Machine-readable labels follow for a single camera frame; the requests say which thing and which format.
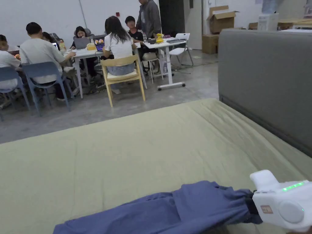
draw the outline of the black t-shirt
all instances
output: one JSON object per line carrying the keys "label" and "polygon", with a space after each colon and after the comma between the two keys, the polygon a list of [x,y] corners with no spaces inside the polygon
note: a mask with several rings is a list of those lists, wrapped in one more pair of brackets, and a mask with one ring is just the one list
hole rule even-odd
{"label": "black t-shirt", "polygon": [[137,30],[136,33],[131,33],[130,31],[128,33],[129,33],[130,37],[132,37],[138,41],[144,41],[143,32],[141,30]]}

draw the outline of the blue chair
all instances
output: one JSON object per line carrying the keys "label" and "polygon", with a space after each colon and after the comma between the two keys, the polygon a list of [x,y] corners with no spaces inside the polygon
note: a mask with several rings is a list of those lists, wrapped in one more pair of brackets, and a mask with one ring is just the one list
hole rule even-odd
{"label": "blue chair", "polygon": [[[29,105],[28,98],[26,96],[24,84],[22,82],[22,79],[20,78],[20,76],[16,72],[16,70],[12,67],[1,67],[0,68],[0,81],[7,81],[7,80],[14,80],[14,79],[17,80],[17,85],[11,89],[1,89],[1,87],[0,87],[0,93],[7,93],[10,97],[12,106],[16,109],[16,106],[14,105],[14,98],[13,98],[11,92],[14,91],[16,88],[20,88],[22,93],[23,93],[24,99],[26,101],[27,107],[30,111],[30,105]],[[0,119],[1,119],[1,121],[3,121],[3,116],[1,114],[0,114]]]}
{"label": "blue chair", "polygon": [[[39,106],[38,106],[37,95],[34,91],[35,87],[44,89],[44,91],[46,93],[46,97],[48,99],[48,103],[50,106],[52,106],[50,99],[49,99],[49,94],[48,94],[47,89],[52,87],[55,84],[59,84],[61,86],[68,111],[69,112],[71,111],[71,109],[69,107],[68,99],[66,96],[66,92],[64,89],[63,81],[65,81],[65,83],[66,83],[66,85],[67,85],[67,87],[71,93],[72,98],[74,98],[74,95],[73,95],[72,90],[69,86],[68,80],[66,79],[66,77],[63,77],[63,78],[61,77],[57,66],[53,62],[35,63],[35,64],[29,64],[29,65],[23,64],[22,68],[26,74],[28,85],[29,85],[30,91],[32,93],[32,98],[33,98],[33,101],[35,103],[35,107],[37,109],[39,116],[41,116],[41,113],[40,113]],[[48,85],[37,84],[37,83],[34,83],[32,80],[33,78],[36,78],[36,77],[49,76],[49,75],[55,75],[56,76],[56,81],[51,85],[50,84],[48,84]]]}

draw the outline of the yellow object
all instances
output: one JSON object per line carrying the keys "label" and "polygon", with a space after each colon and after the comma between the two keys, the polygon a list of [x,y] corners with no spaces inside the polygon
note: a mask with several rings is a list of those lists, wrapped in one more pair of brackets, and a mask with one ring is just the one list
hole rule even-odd
{"label": "yellow object", "polygon": [[[133,62],[136,63],[136,68],[134,72],[123,75],[123,76],[113,76],[112,74],[107,72],[108,66],[124,66],[127,64],[132,64]],[[106,89],[108,93],[108,98],[110,100],[110,106],[113,107],[113,93],[111,89],[112,84],[117,84],[121,82],[127,82],[127,81],[132,81],[132,80],[139,80],[140,83],[140,88],[141,88],[141,93],[143,97],[143,101],[145,101],[145,94],[144,94],[144,88],[143,88],[143,83],[142,83],[142,77],[141,77],[141,71],[140,71],[140,66],[139,66],[139,57],[138,55],[133,55],[121,59],[107,59],[107,60],[102,60],[101,62],[102,68],[103,68],[103,75],[106,83]]]}
{"label": "yellow object", "polygon": [[95,44],[94,44],[94,43],[89,43],[89,44],[87,45],[87,50],[96,50]]}
{"label": "yellow object", "polygon": [[156,43],[162,43],[163,42],[163,34],[158,33],[157,36],[158,36],[158,38],[156,40]]}
{"label": "yellow object", "polygon": [[61,43],[60,43],[60,50],[61,50],[62,52],[65,52],[65,51],[66,51],[65,43],[62,42],[62,41],[61,41]]}

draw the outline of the white robotic arm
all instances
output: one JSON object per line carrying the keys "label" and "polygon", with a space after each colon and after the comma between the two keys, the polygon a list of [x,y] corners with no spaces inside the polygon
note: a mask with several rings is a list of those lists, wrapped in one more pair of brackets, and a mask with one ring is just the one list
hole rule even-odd
{"label": "white robotic arm", "polygon": [[250,175],[257,191],[253,201],[263,222],[296,232],[312,226],[312,182],[307,180],[279,183],[268,171]]}

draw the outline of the doorway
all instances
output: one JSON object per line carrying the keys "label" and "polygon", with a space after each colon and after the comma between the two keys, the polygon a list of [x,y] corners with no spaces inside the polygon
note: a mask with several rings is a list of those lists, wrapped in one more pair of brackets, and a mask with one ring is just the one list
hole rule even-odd
{"label": "doorway", "polygon": [[185,33],[182,0],[159,0],[159,9],[164,35],[175,37],[177,33]]}

